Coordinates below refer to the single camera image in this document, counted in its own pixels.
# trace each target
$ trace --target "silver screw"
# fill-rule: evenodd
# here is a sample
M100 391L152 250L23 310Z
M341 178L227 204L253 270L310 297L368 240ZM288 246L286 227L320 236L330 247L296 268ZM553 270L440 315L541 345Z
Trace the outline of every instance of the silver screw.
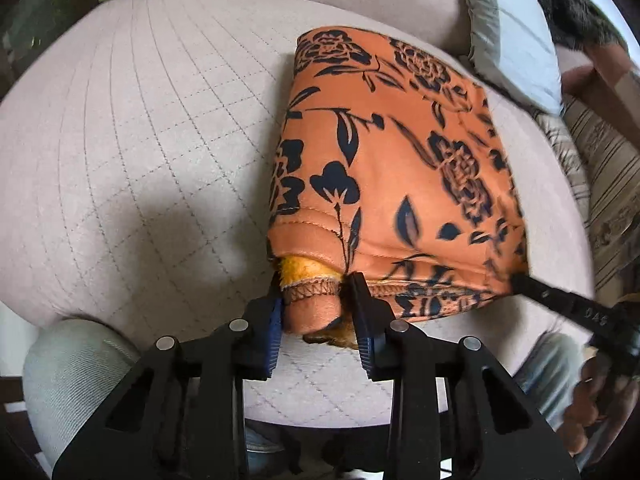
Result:
M231 332L244 332L249 328L249 324L245 319L235 319L229 323L229 328L231 329Z
M476 350L479 350L482 346L482 343L477 337L465 337L462 341L462 344L465 346L465 348L473 350L474 352Z
M404 319L395 319L389 323L391 330L395 332L406 332L409 330L409 324Z
M175 345L175 339L170 335L163 335L158 341L156 341L156 347L158 350L169 350Z

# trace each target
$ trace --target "dark fur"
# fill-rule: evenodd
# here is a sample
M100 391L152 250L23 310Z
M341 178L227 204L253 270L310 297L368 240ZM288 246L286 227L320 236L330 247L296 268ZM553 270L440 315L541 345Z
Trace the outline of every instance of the dark fur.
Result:
M624 40L590 0L538 0L555 44L582 50L585 44L604 45Z

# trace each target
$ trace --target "folded orange garment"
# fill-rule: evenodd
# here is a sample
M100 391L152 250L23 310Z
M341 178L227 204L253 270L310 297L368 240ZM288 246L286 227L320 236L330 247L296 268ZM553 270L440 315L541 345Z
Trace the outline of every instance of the folded orange garment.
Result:
M298 40L271 183L270 257L286 326L343 314L364 273L397 316L432 319L510 293L527 270L510 168L480 86L436 57L349 27Z

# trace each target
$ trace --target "gray trousers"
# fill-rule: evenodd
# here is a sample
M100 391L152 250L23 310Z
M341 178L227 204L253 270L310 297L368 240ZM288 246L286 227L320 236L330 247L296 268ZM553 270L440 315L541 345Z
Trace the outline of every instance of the gray trousers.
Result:
M52 466L139 357L118 334L92 321L64 320L40 335L24 364L24 397ZM581 348L571 338L545 333L514 377L554 428L570 403L581 365ZM260 450L260 458L280 449L251 431L247 446Z

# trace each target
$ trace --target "light blue pillow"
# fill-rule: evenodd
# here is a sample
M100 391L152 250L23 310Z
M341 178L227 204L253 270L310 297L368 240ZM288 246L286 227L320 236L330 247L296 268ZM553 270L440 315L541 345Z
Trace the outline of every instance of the light blue pillow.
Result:
M538 0L466 0L469 59L476 72L514 101L559 115L560 70Z

